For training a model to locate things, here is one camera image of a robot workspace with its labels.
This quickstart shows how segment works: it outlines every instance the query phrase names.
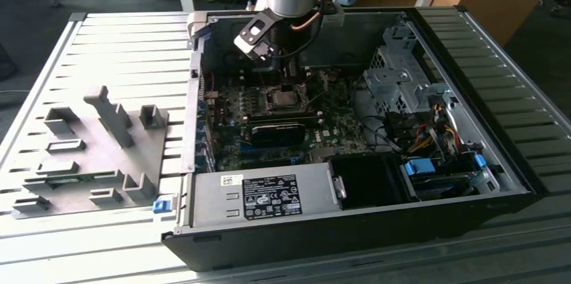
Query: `blue latch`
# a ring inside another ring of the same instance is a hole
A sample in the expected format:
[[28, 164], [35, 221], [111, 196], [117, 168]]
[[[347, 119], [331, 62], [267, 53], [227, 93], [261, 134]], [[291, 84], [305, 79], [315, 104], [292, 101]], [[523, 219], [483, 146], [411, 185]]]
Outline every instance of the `blue latch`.
[[404, 169], [408, 176], [415, 174], [430, 174], [436, 171], [435, 165], [432, 165], [432, 161], [428, 158], [411, 159], [404, 164]]
[[486, 158], [480, 154], [475, 155], [475, 162], [480, 167], [484, 167], [487, 165]]
[[172, 200], [156, 200], [152, 203], [152, 212], [155, 214], [161, 212], [172, 212]]

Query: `warning label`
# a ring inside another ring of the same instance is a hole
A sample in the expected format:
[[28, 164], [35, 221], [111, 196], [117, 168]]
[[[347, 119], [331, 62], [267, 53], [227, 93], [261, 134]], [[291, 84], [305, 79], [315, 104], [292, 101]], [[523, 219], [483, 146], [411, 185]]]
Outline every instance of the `warning label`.
[[244, 179], [241, 190], [247, 220], [301, 214], [295, 175]]

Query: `green circuit board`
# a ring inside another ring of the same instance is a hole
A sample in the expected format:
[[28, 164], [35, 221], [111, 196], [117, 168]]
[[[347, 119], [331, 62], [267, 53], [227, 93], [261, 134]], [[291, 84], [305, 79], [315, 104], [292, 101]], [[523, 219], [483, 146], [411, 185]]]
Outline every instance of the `green circuit board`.
[[[358, 119], [350, 105], [351, 80], [327, 82], [320, 74], [308, 80], [307, 100], [311, 110], [321, 112], [323, 122], [317, 128], [305, 130], [301, 144], [289, 147], [255, 148], [243, 139], [245, 127], [240, 125], [244, 114], [264, 115], [268, 112], [267, 88], [228, 87], [221, 98], [224, 119], [215, 120], [213, 131], [217, 140], [216, 170], [240, 170], [265, 165], [287, 166], [321, 162], [336, 154], [367, 152]], [[215, 117], [220, 111], [211, 113]]]

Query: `aluminum extrusion table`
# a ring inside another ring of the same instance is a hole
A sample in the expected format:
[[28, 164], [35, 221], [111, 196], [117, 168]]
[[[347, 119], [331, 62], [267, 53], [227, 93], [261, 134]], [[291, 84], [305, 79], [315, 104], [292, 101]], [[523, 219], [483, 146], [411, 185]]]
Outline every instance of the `aluminum extrusion table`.
[[[480, 91], [487, 90], [486, 100], [495, 103], [498, 111], [512, 110], [504, 123], [542, 122], [548, 114], [556, 115], [470, 15], [460, 16], [448, 8], [428, 8], [422, 13], [439, 28], [446, 45], [478, 52], [478, 58], [464, 56], [463, 62], [471, 61], [470, 78]], [[61, 102], [57, 90], [45, 87], [57, 82], [68, 90], [73, 82], [89, 78], [121, 87], [120, 94], [109, 97], [127, 108], [152, 100], [168, 110], [160, 192], [176, 192], [189, 75], [187, 14], [89, 14], [75, 15], [73, 20], [1, 144], [0, 163], [23, 166], [36, 156], [29, 152], [19, 154], [15, 162], [7, 160], [45, 131], [36, 107]], [[490, 68], [486, 61], [506, 63], [506, 72], [478, 72], [479, 67]], [[16, 142], [20, 138], [25, 144]], [[555, 195], [518, 214], [491, 220], [463, 237], [200, 274], [187, 269], [160, 243], [160, 233], [173, 226], [171, 213], [155, 215], [143, 207], [12, 219], [8, 212], [20, 196], [23, 171], [11, 172], [0, 176], [0, 274], [19, 283], [354, 283], [348, 278], [359, 283], [563, 283], [571, 275], [571, 177], [568, 158], [558, 163], [548, 156], [555, 147], [532, 144], [530, 148], [546, 155], [536, 167], [547, 172], [544, 181]]]

